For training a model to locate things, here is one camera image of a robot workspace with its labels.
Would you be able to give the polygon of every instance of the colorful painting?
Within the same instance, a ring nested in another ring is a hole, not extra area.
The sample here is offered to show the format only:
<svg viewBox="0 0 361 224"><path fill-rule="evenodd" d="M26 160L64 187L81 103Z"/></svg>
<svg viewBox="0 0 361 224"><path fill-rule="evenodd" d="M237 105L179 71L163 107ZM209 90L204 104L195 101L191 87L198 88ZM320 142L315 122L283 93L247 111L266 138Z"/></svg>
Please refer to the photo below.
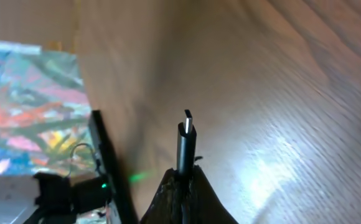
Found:
<svg viewBox="0 0 361 224"><path fill-rule="evenodd" d="M76 56L0 52L0 175L93 169L88 150L90 106Z"/></svg>

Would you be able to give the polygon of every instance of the multicolored pattern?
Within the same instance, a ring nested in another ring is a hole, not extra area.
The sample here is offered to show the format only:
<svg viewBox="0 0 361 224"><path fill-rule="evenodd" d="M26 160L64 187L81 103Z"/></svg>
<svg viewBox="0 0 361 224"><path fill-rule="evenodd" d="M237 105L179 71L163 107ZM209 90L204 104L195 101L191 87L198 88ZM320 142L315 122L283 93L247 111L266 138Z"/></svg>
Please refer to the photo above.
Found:
<svg viewBox="0 0 361 224"><path fill-rule="evenodd" d="M0 175L39 170L65 175L93 168L88 99L74 55L0 52Z"/></svg>

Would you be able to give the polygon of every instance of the black device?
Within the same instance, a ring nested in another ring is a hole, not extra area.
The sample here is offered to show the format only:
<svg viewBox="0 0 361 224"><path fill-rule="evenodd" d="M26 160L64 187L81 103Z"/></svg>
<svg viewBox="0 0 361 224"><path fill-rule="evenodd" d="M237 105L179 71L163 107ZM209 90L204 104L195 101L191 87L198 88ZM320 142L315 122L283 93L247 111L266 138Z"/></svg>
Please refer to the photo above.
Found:
<svg viewBox="0 0 361 224"><path fill-rule="evenodd" d="M209 184L202 169L195 165L197 132L193 117L178 124L177 169L168 169L142 219L135 212L128 182L122 175L114 147L99 111L92 111L89 128L96 149L98 176L74 186L68 177L37 173L39 208L25 224L73 224L77 215L108 207L108 223L236 223Z"/></svg>

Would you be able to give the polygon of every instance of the thin wire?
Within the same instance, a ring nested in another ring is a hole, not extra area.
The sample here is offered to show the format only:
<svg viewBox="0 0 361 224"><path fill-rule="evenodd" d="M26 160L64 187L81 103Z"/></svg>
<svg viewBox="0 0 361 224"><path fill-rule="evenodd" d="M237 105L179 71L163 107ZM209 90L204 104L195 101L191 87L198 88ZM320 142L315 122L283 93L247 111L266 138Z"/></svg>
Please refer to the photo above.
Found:
<svg viewBox="0 0 361 224"><path fill-rule="evenodd" d="M68 174L66 175L66 177L70 177L71 175L71 172L72 172L72 165L73 165L73 161L74 161L74 152L75 150L80 147L80 146L84 146L84 147L87 147L89 149L89 151L91 152L91 156L92 156L92 159L96 165L96 171L99 173L99 175L101 175L101 172L100 172L100 162L99 160L96 158L96 154L95 154L95 151L93 150L92 146L88 143L79 143L79 144L76 144L70 151L70 170L68 171Z"/></svg>

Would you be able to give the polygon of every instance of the metal tip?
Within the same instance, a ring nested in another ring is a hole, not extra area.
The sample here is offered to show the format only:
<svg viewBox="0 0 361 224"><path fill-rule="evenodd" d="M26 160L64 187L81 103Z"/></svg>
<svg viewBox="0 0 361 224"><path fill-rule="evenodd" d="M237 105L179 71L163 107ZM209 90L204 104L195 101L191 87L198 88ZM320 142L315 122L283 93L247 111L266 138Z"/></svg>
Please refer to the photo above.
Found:
<svg viewBox="0 0 361 224"><path fill-rule="evenodd" d="M193 129L193 117L192 113L189 110L185 110L186 113L186 122L185 122L185 132L189 134L192 132Z"/></svg>

